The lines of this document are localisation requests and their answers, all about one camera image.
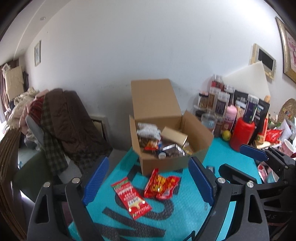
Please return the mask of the red yellow snack packet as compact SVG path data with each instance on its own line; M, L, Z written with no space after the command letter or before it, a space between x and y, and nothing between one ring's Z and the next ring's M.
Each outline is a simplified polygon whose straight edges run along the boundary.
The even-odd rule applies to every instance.
M158 169L154 169L144 189L144 197L158 200L171 199L180 179L177 176L164 177L159 174Z

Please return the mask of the silver foil snack bag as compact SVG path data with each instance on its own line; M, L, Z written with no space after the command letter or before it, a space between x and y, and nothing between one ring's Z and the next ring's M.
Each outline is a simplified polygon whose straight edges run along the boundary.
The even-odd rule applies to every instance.
M161 153L165 153L166 157L177 158L186 156L185 151L177 144L163 146Z

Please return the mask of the open cardboard box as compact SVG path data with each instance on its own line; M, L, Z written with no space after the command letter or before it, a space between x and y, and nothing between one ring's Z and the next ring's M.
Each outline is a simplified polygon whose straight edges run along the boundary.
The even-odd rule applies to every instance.
M139 156L144 176L153 169L170 172L187 168L189 158L196 156L203 162L213 141L213 134L190 112L181 113L169 79L131 81L133 116L129 118L132 148ZM137 130L139 123L153 124L167 141L177 141L180 147L189 143L183 157L166 156L163 159L140 146Z

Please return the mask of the framed wall picture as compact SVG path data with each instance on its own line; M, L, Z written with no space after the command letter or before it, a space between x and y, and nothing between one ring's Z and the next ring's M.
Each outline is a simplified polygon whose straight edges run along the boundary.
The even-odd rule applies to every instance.
M35 67L41 63L41 40L34 47L34 65Z

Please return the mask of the clear jar purple label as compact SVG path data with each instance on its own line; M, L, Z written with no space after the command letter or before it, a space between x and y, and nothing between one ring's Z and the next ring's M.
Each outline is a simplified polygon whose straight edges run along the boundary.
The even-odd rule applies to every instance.
M259 98L249 94L247 98L247 104L245 108L245 112L243 115L243 120L246 123L252 123L254 119L255 112L257 110L259 104Z

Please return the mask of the red canister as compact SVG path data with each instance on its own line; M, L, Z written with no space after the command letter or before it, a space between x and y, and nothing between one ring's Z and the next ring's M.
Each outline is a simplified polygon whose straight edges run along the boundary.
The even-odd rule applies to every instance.
M236 126L234 127L234 131L232 133L229 143L230 147L236 152L239 152L241 145L247 145L249 143L254 130L254 122L247 123L243 120L242 117L240 117L237 120Z

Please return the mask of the red green sauce packet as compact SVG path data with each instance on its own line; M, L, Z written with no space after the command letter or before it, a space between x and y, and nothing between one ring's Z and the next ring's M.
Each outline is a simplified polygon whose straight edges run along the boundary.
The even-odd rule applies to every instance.
M133 220L152 211L152 207L140 196L127 177L111 186Z

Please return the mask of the dark cereal snack bag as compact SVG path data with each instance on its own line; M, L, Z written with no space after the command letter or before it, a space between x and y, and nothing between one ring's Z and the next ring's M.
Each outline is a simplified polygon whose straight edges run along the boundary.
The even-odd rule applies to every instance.
M154 152L159 150L159 140L154 138L139 138L139 145L144 151Z

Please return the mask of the gold rectangular box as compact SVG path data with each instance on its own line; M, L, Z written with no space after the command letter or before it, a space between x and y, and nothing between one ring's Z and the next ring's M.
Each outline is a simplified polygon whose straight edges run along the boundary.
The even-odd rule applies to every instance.
M186 143L188 136L167 126L161 131L161 137L165 140L174 142L181 147Z

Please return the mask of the white foam board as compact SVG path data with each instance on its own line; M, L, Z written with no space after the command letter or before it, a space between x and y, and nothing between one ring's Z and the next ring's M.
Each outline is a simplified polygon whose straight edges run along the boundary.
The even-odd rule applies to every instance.
M224 76L223 81L239 92L254 95L262 100L266 96L271 97L261 61Z

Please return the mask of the pink bottle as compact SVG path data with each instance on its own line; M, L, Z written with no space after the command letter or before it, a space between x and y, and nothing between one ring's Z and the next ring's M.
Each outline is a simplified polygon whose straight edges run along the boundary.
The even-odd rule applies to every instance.
M230 131L232 129L234 120L236 119L236 114L237 108L234 105L230 105L227 107L222 130Z

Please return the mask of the stack of cardboard sheets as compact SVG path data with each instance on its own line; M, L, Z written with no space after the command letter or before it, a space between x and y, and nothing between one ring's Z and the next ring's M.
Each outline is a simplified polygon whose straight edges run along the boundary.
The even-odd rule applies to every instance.
M18 240L26 240L27 225L22 196L13 179L18 171L20 128L9 129L1 140L1 217Z

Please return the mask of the blue white tablet tube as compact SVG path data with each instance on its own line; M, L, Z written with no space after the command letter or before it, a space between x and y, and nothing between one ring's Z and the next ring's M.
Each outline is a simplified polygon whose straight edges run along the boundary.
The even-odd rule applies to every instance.
M160 153L158 154L158 158L159 158L160 160L165 159L166 156L167 156L167 155L166 155L165 152L160 152Z

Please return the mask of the brown jacket on chair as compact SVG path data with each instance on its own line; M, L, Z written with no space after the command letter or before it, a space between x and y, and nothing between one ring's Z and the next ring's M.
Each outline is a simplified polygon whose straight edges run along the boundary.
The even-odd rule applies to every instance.
M67 158L84 171L112 151L75 91L57 88L45 95L41 128L44 151L54 176L68 168Z

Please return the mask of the white patterned snack bag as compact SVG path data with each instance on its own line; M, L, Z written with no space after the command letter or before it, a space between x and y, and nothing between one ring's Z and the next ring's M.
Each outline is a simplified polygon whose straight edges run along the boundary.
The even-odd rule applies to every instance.
M150 123L138 123L137 135L141 138L151 138L160 141L161 131L156 125Z

